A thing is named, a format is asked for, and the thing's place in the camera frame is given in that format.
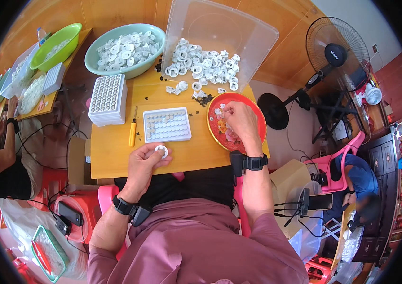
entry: screwdriver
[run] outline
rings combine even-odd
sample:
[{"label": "screwdriver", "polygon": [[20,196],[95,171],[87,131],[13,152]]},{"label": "screwdriver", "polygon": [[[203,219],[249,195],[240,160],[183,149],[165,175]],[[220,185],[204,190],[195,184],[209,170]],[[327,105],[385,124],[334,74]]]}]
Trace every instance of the screwdriver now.
[{"label": "screwdriver", "polygon": [[135,108],[135,115],[133,116],[133,121],[131,122],[130,128],[130,138],[128,139],[128,145],[130,147],[135,146],[135,139],[136,139],[136,112],[138,111],[138,106]]}]

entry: clear plastic lid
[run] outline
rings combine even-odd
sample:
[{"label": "clear plastic lid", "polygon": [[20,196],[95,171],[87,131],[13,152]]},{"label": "clear plastic lid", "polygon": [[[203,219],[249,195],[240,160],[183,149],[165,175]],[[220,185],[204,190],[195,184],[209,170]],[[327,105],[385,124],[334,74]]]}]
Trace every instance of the clear plastic lid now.
[{"label": "clear plastic lid", "polygon": [[[200,45],[202,50],[226,50],[231,58],[240,56],[238,92],[243,91],[279,37],[278,30],[242,11],[204,0],[174,0],[166,29],[161,73],[163,77],[193,83],[192,72],[170,77],[165,74],[180,38]],[[230,90],[229,83],[215,88]]]}]

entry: red tray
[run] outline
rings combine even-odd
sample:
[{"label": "red tray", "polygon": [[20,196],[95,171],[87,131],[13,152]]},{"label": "red tray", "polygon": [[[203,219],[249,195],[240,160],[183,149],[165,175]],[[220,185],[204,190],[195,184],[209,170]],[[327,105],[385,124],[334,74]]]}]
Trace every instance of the red tray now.
[{"label": "red tray", "polygon": [[216,96],[210,101],[207,109],[207,125],[209,126],[209,131],[214,137],[215,141],[228,151],[239,150],[241,153],[245,154],[245,148],[242,141],[235,133],[226,128],[226,121],[215,114],[215,109],[220,107],[220,104],[228,104],[230,101],[238,101],[247,104],[255,112],[258,117],[258,134],[261,138],[262,143],[264,143],[265,137],[267,135],[267,126],[265,124],[265,118],[256,103],[249,99],[248,97],[238,94],[238,93],[223,93]]}]

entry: pink shirt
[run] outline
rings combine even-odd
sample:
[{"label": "pink shirt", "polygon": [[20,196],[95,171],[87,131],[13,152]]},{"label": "pink shirt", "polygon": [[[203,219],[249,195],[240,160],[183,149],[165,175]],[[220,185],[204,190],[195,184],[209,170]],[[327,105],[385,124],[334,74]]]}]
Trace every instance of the pink shirt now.
[{"label": "pink shirt", "polygon": [[308,283],[302,260],[271,213],[255,221],[249,238],[238,233],[225,205],[201,198],[166,202],[130,228],[131,246],[119,262],[104,249],[90,251],[88,282]]}]

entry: wooden wall panel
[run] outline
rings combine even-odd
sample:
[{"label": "wooden wall panel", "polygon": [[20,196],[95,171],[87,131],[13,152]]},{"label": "wooden wall panel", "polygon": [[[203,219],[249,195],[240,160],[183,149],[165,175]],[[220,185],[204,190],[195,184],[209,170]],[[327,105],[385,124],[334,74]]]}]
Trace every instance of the wooden wall panel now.
[{"label": "wooden wall panel", "polygon": [[[313,74],[305,51],[309,25],[324,14],[310,0],[215,0],[276,27],[280,37],[253,79],[297,90]],[[36,42],[36,29],[56,32],[71,23],[97,38],[115,27],[148,23],[166,31],[172,0],[32,0],[0,47],[0,74]]]},{"label": "wooden wall panel", "polygon": [[87,27],[100,37],[119,26],[155,23],[156,0],[80,0]]}]

